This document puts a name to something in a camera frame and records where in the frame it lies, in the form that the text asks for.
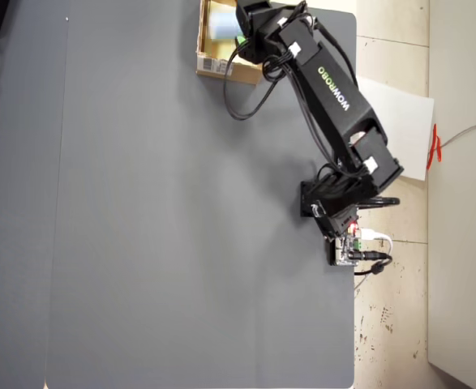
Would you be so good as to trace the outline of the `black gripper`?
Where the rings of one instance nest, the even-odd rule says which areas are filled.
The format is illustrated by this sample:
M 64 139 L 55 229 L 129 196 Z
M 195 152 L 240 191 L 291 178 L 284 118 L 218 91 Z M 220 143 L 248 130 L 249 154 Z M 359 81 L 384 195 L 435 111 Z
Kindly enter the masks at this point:
M 244 36 L 237 36 L 237 55 L 253 64 L 261 64 L 269 55 L 281 49 L 276 34 L 281 30 L 283 18 L 289 8 L 270 1 L 237 1 L 235 15 Z

